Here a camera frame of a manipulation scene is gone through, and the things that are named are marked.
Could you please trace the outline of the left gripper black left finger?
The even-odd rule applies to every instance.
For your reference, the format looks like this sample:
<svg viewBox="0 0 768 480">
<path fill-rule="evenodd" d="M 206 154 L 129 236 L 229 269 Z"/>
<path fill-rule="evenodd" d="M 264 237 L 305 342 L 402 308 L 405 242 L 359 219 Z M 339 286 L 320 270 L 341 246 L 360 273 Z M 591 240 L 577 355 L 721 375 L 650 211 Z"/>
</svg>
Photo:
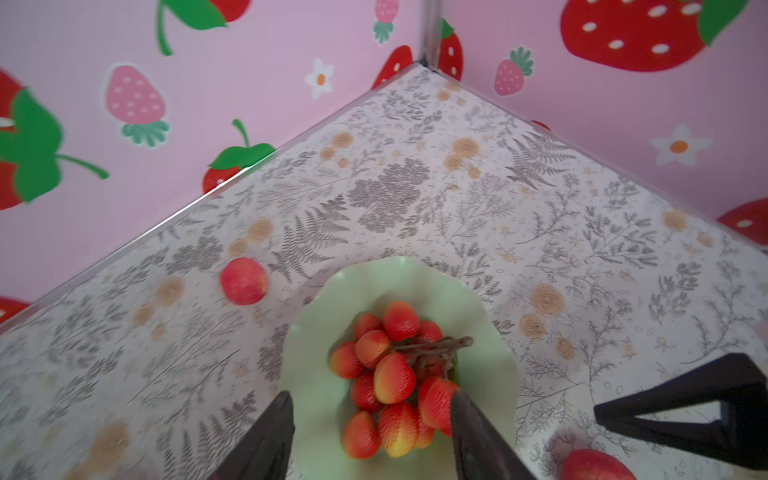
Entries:
<svg viewBox="0 0 768 480">
<path fill-rule="evenodd" d="M 208 479 L 285 480 L 294 433 L 293 400 L 281 391 Z"/>
</svg>

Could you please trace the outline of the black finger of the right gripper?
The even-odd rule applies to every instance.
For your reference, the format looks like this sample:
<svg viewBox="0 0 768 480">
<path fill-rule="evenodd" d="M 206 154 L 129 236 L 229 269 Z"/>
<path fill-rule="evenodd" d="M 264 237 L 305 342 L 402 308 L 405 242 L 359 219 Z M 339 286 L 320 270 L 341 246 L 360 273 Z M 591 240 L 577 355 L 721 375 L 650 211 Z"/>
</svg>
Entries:
<svg viewBox="0 0 768 480">
<path fill-rule="evenodd" d="M 619 435 L 749 470 L 767 468 L 767 376 L 744 353 L 599 404 L 594 417 Z"/>
</svg>

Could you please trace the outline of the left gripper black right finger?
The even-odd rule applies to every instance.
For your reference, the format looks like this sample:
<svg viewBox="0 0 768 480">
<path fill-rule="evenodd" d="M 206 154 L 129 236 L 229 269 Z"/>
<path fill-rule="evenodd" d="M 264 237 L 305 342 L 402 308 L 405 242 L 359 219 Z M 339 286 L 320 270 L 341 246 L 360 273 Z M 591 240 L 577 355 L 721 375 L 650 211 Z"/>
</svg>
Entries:
<svg viewBox="0 0 768 480">
<path fill-rule="evenodd" d="M 451 398 L 450 420 L 457 478 L 534 480 L 534 475 L 469 395 Z"/>
</svg>

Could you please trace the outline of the small red apple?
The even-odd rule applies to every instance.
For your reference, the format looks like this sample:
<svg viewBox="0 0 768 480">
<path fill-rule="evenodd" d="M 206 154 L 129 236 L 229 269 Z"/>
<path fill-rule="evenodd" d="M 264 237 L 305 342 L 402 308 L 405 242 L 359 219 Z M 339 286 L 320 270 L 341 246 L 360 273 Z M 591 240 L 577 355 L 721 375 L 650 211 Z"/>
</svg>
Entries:
<svg viewBox="0 0 768 480">
<path fill-rule="evenodd" d="M 258 262 L 240 257 L 230 261 L 222 270 L 220 283 L 225 297 L 232 303 L 253 305 L 265 297 L 269 278 Z"/>
</svg>

